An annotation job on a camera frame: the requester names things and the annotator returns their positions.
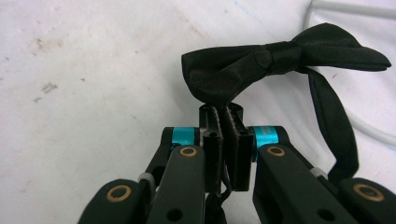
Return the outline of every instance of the brass bushing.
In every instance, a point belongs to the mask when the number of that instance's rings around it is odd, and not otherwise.
[[[373,202],[381,202],[385,199],[384,194],[378,189],[366,184],[356,184],[353,190],[358,193],[362,198]]]
[[[193,157],[198,153],[198,151],[193,147],[183,147],[179,153],[183,157]]]
[[[120,196],[115,196],[114,193],[117,190],[124,190],[123,194]],[[107,199],[111,203],[119,203],[127,199],[130,195],[132,194],[132,189],[131,187],[127,185],[117,185],[116,187],[112,188],[111,190],[108,191],[107,193]]]
[[[268,147],[267,152],[273,156],[284,156],[285,150],[280,147]]]

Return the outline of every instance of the black bow tie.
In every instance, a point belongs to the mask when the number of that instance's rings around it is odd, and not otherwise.
[[[251,83],[302,66],[382,71],[390,62],[347,31],[323,23],[290,42],[200,49],[182,55],[183,76],[198,100],[223,108]]]
[[[320,131],[337,159],[329,179],[338,184],[359,167],[353,130],[326,78],[307,66],[382,71],[390,62],[329,23],[307,29],[290,42],[200,49],[182,55],[183,76],[192,95],[218,109],[226,108],[241,91],[263,77],[290,71],[308,74]]]

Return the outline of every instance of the blue spacer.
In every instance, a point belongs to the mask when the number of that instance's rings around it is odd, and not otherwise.
[[[172,134],[172,144],[181,144],[182,146],[194,145],[194,128],[175,127]]]
[[[279,143],[276,130],[273,126],[253,126],[256,134],[256,160],[259,156],[259,148],[268,145]]]

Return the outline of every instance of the white cable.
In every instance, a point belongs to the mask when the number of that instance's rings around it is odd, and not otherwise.
[[[346,114],[349,117],[350,124],[357,130],[369,135],[370,137],[373,137],[374,139],[380,142],[396,147],[395,136],[390,135],[389,133],[384,133],[381,130],[378,130],[377,128],[373,127],[372,125],[366,123],[364,120],[357,117],[354,113],[350,112],[348,109],[346,109]]]
[[[364,6],[355,6],[344,3],[334,3],[328,1],[312,1],[309,9],[307,10],[304,18],[304,29],[309,27],[309,22],[311,20],[312,10],[314,8],[327,9],[327,10],[335,10],[346,13],[354,13],[365,16],[373,16],[373,17],[382,17],[386,19],[396,20],[396,11],[392,9],[386,8],[378,8],[378,7],[364,7]],[[372,125],[368,124],[364,120],[360,119],[354,113],[350,112],[347,108],[345,108],[346,114],[349,118],[351,125],[362,133],[367,134],[370,137],[378,140],[379,142],[391,145],[396,147],[396,136],[391,135],[389,133],[384,133]]]

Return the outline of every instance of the black plastic part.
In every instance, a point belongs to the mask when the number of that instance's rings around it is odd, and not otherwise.
[[[280,145],[283,145],[283,146],[290,147],[291,143],[290,143],[289,136],[288,136],[288,133],[286,132],[286,130],[282,126],[272,126],[272,127],[276,131],[277,140],[278,140],[277,143],[280,144]],[[249,126],[247,128],[249,129],[250,132],[255,133],[254,132],[254,127]],[[257,160],[256,157],[258,155],[258,153],[257,153],[258,149],[257,149],[256,135],[255,135],[255,137],[253,139],[253,149],[252,150],[253,151],[252,151],[252,155],[251,155],[251,161],[252,162],[256,162],[256,160]]]
[[[219,113],[213,105],[199,108],[199,127],[202,132],[202,148],[206,154],[205,191],[220,193],[223,163],[223,136]]]
[[[131,193],[120,202],[111,202],[107,198],[109,191],[117,186],[128,186]],[[114,190],[114,198],[125,195],[121,188]],[[139,200],[140,188],[132,180],[118,179],[102,186],[85,208],[78,224],[127,224],[142,223],[145,219],[144,206]]]
[[[270,147],[284,155],[270,154]],[[293,150],[263,146],[257,163],[253,202],[262,223],[357,223]]]
[[[277,138],[279,139],[279,144],[292,150],[294,155],[298,157],[298,159],[306,166],[306,168],[308,168],[309,170],[314,168],[314,166],[300,153],[300,151],[291,144],[285,128],[283,128],[282,126],[274,126],[274,128],[277,133]]]
[[[231,186],[234,191],[248,191],[255,134],[243,124],[242,106],[231,103],[220,115],[226,139],[223,153]]]
[[[181,150],[189,153],[196,150],[196,154],[182,156]],[[169,158],[147,223],[204,223],[204,199],[205,152],[198,146],[176,147]]]
[[[194,144],[196,146],[199,146],[200,141],[201,141],[201,132],[199,130],[199,128],[194,128]]]
[[[396,196],[373,181],[354,178],[339,185],[340,201],[359,223],[396,223]]]
[[[172,147],[173,129],[173,127],[166,127],[163,129],[160,146],[158,147],[154,157],[151,159],[151,162],[146,169],[146,173],[152,174],[154,176],[156,186],[160,185],[166,163],[168,163],[171,152],[170,148]]]

